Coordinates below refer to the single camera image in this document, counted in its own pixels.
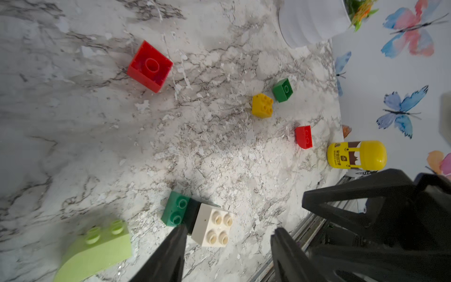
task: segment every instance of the green lego brick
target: green lego brick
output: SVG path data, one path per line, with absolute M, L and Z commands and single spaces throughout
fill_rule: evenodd
M 188 205 L 189 197 L 172 191 L 169 195 L 168 203 L 161 220 L 170 227 L 175 227 L 182 223 Z
M 276 83 L 272 88 L 272 93 L 276 100 L 280 102 L 285 102 L 288 98 L 293 94 L 293 89 L 291 88 L 290 82 L 288 79 L 283 79 Z
M 105 229 L 94 227 L 69 247 L 53 282 L 79 282 L 131 256 L 125 222 L 116 220 Z

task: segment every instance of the duplo block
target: duplo block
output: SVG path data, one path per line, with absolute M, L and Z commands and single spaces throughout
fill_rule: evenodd
M 259 118 L 265 119 L 272 116 L 273 100 L 260 93 L 252 97 L 252 114 Z
M 200 205 L 202 203 L 190 198 L 188 201 L 188 206 L 186 207 L 185 216 L 183 216 L 182 223 L 186 226 L 188 230 L 188 235 L 193 233 L 194 225 L 196 224 L 196 218 L 199 214 Z
M 172 66 L 171 60 L 144 41 L 132 62 L 127 74 L 145 87 L 158 93 L 163 87 Z
M 309 125 L 296 127 L 296 142 L 302 149 L 313 147 L 312 143 L 312 129 Z
M 276 100 L 280 102 L 285 102 L 288 98 L 293 94 L 293 89 L 291 88 L 290 82 L 288 79 L 283 79 L 276 83 L 272 88 L 272 93 Z
M 79 282 L 131 256 L 125 222 L 116 220 L 109 228 L 94 227 L 69 247 L 53 281 Z
M 189 197 L 172 191 L 169 195 L 168 203 L 166 204 L 161 220 L 170 227 L 181 224 L 186 207 L 188 206 L 188 201 Z
M 201 247 L 225 247 L 232 224 L 233 214 L 202 203 L 191 238 Z

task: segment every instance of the white flower pot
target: white flower pot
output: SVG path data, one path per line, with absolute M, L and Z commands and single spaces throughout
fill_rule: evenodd
M 279 25 L 288 46 L 297 48 L 345 32 L 351 20 L 343 0 L 285 0 Z

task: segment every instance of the small red lego brick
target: small red lego brick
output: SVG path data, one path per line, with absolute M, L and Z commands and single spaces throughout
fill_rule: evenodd
M 309 125 L 296 127 L 295 133 L 296 133 L 296 141 L 298 142 L 298 145 L 302 149 L 308 149 L 313 147 L 312 130 Z
M 174 63 L 171 60 L 147 41 L 144 41 L 130 63 L 127 74 L 153 92 L 158 93 L 173 65 Z

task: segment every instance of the yellow can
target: yellow can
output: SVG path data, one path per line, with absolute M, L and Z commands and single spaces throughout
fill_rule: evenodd
M 387 164 L 387 150 L 376 140 L 332 143 L 327 149 L 327 161 L 334 168 L 379 171 Z

